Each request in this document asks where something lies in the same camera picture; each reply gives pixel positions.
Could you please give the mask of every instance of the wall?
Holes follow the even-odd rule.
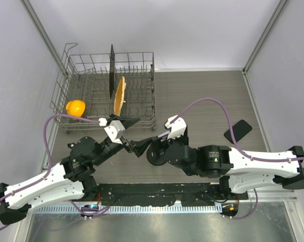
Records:
[[[31,0],[59,53],[154,51],[157,69],[243,68],[278,0]]]
[[[0,1],[0,183],[39,172],[57,67],[19,1]],[[16,224],[0,232],[13,241]]]
[[[249,78],[273,151],[304,147],[304,0],[290,1]],[[304,190],[296,194],[304,214]]]

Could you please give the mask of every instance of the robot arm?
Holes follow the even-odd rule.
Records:
[[[282,186],[284,189],[304,189],[304,168],[301,162],[262,162],[244,157],[235,148],[208,145],[189,146],[188,128],[182,118],[165,123],[167,132],[152,140],[147,158],[154,165],[169,163],[186,175],[220,178],[223,193],[241,194],[249,189],[265,186]],[[266,159],[291,159],[304,157],[302,147],[278,153],[248,152],[252,157]]]
[[[44,177],[46,172],[22,183],[9,186],[0,184],[0,198],[13,193],[0,204],[0,220],[4,225],[12,224],[26,217],[28,212],[40,207],[66,200],[92,200],[97,194],[97,184],[91,176],[94,166],[99,166],[122,148],[129,153],[141,156],[151,139],[127,141],[124,131],[139,121],[139,118],[121,118],[111,115],[109,119],[101,118],[101,126],[106,126],[108,137],[101,143],[91,137],[83,137],[77,143],[70,143],[70,155],[52,167],[49,176],[41,182],[16,194],[14,191],[28,186]]]

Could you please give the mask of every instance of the wire basket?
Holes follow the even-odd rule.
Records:
[[[54,113],[67,113],[66,104],[83,100],[83,117],[99,119],[113,113],[114,94],[109,96],[110,54],[69,54],[76,43],[67,43],[63,52],[63,67],[59,70],[50,108]],[[140,117],[133,128],[155,129],[154,53],[115,53],[115,86],[122,76],[126,89],[121,116]],[[60,117],[57,124],[67,132],[102,129],[98,124]]]

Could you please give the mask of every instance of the black wire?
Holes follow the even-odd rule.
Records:
[[[210,198],[212,201],[216,202],[216,203],[225,203],[228,201],[228,199],[224,200],[224,201],[218,201],[218,200],[215,200],[213,199],[212,197],[208,196],[207,194],[204,193],[204,195],[206,195],[208,198]]]

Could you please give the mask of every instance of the yellow cup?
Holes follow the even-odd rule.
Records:
[[[67,103],[67,114],[81,117],[86,109],[86,103],[81,100],[73,100]]]

